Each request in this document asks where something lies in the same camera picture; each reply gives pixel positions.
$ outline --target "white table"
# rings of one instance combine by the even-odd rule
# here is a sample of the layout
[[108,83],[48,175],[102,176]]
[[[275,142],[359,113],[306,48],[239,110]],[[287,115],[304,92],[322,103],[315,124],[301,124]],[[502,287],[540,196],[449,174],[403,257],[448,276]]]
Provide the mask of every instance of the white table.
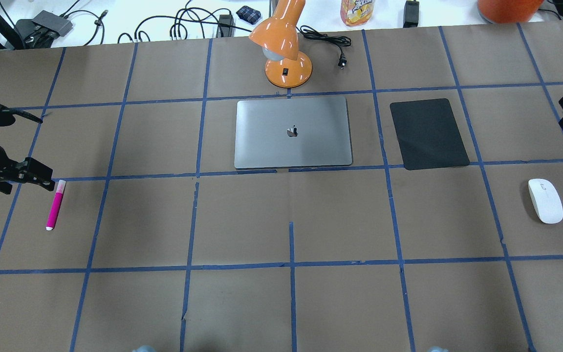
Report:
[[[8,14],[13,20],[34,18],[40,10],[47,10],[55,14],[64,12],[74,0],[1,0]],[[104,18],[106,35],[105,44],[116,43],[119,34],[127,32],[133,34],[135,27],[144,18],[154,15],[174,16],[178,9],[186,4],[186,0],[82,0],[74,9],[86,9],[101,14],[105,9],[109,11]],[[242,6],[250,6],[259,10],[263,18],[269,13],[268,0],[194,0],[191,7],[203,7],[212,11],[221,7],[232,10],[236,25],[246,29],[254,26],[240,20],[235,12]],[[307,24],[321,32],[347,31],[354,29],[398,28],[403,23],[404,0],[376,0],[373,18],[363,26],[347,27],[340,20],[340,5],[338,0],[307,0],[299,25]],[[553,9],[550,4],[543,8]],[[71,16],[73,29],[65,37],[57,38],[53,46],[83,45],[94,32],[95,18],[89,14],[78,13]],[[532,18],[533,22],[556,21],[550,13],[539,11]],[[483,24],[485,21],[476,9],[476,0],[420,0],[419,26],[456,26],[462,24]],[[172,25],[170,19],[153,19],[146,22],[141,29],[147,32],[152,41],[169,40],[168,29]],[[198,24],[188,23],[188,38],[202,38]],[[206,38],[213,37],[215,25],[205,25]],[[248,32],[236,29],[234,36],[246,36]],[[100,41],[101,30],[92,44]]]

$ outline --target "light bulb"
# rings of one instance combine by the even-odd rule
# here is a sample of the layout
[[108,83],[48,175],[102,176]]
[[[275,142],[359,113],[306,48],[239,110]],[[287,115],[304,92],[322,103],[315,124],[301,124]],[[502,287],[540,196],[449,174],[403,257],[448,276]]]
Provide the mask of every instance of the light bulb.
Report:
[[265,47],[262,47],[262,52],[264,53],[264,56],[266,56],[266,58],[268,58],[272,62],[280,62],[281,60],[284,60],[284,57],[282,55],[273,53],[273,51],[270,51]]

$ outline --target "orange container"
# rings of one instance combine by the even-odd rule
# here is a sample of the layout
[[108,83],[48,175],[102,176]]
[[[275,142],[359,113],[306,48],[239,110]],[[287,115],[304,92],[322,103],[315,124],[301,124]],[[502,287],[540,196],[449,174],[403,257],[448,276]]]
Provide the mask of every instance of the orange container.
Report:
[[477,0],[479,13],[489,22],[528,22],[544,0]]
[[375,0],[342,0],[340,18],[347,26],[365,24],[373,16]]

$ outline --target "white computer mouse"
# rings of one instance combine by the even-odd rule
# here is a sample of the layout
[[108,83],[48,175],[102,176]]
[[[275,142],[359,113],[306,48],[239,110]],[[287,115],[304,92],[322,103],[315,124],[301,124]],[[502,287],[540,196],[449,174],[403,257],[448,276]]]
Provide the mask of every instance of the white computer mouse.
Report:
[[562,201],[553,183],[542,178],[529,180],[529,195],[534,203],[536,214],[538,214],[538,218],[543,223],[558,223],[562,221]]

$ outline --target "silver laptop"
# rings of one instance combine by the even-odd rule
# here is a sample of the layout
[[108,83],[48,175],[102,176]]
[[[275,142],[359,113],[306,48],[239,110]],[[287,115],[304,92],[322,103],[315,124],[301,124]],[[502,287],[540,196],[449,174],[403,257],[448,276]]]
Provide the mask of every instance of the silver laptop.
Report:
[[236,169],[352,162],[344,96],[238,102]]

